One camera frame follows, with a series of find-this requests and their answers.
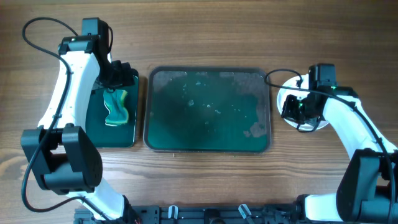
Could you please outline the white plate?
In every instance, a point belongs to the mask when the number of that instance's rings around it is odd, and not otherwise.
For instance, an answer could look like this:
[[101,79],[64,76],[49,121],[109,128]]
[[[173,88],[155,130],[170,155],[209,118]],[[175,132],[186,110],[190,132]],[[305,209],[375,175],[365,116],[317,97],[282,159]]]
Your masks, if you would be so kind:
[[[301,84],[301,89],[308,89],[309,74],[302,75],[302,79],[303,79],[303,82]],[[283,86],[292,87],[292,88],[298,88],[297,81],[299,81],[299,80],[300,80],[299,77],[292,77],[289,80],[287,80],[283,84]],[[286,100],[288,95],[295,95],[295,96],[297,96],[297,98],[299,100],[302,100],[302,99],[306,98],[308,94],[309,94],[309,92],[306,92],[306,91],[296,91],[296,90],[288,90],[288,89],[285,89],[285,88],[280,88],[279,92],[277,94],[277,109],[278,109],[280,115],[282,115],[283,105],[284,105],[285,100]],[[297,125],[298,125],[294,121],[289,121],[289,120],[287,120],[285,118],[284,118],[284,120],[288,124],[293,126],[294,128],[296,128]],[[327,122],[327,121],[320,121],[320,124],[318,125],[317,130],[321,129],[321,128],[324,128],[328,124],[329,124],[329,122]],[[299,130],[301,130],[301,131],[311,131],[312,129],[313,129],[313,126],[310,125],[310,124],[302,124],[299,127]]]

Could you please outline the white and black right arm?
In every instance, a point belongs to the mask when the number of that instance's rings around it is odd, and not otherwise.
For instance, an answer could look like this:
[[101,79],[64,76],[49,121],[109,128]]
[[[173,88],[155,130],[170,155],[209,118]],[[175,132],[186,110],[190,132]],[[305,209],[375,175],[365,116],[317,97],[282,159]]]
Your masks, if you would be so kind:
[[287,87],[278,92],[281,116],[295,128],[316,131],[328,123],[350,162],[335,193],[306,195],[306,221],[397,223],[397,146],[389,142],[364,112],[350,87]]

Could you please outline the green and yellow sponge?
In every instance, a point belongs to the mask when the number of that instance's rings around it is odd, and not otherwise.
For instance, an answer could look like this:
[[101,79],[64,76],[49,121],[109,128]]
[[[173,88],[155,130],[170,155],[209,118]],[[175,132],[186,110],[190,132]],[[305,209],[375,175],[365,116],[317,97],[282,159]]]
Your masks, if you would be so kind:
[[105,125],[120,126],[128,123],[129,112],[124,105],[126,97],[126,90],[106,89],[103,92],[104,105],[109,113],[105,118]]

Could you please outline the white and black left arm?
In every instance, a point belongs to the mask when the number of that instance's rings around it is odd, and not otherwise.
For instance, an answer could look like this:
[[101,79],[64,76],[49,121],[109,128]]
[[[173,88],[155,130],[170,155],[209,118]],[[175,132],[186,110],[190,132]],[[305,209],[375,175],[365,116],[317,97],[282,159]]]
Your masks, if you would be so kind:
[[65,203],[83,204],[97,222],[139,223],[127,197],[103,177],[103,147],[129,147],[136,137],[139,77],[128,63],[111,60],[107,34],[66,37],[50,104],[21,146],[43,190]]

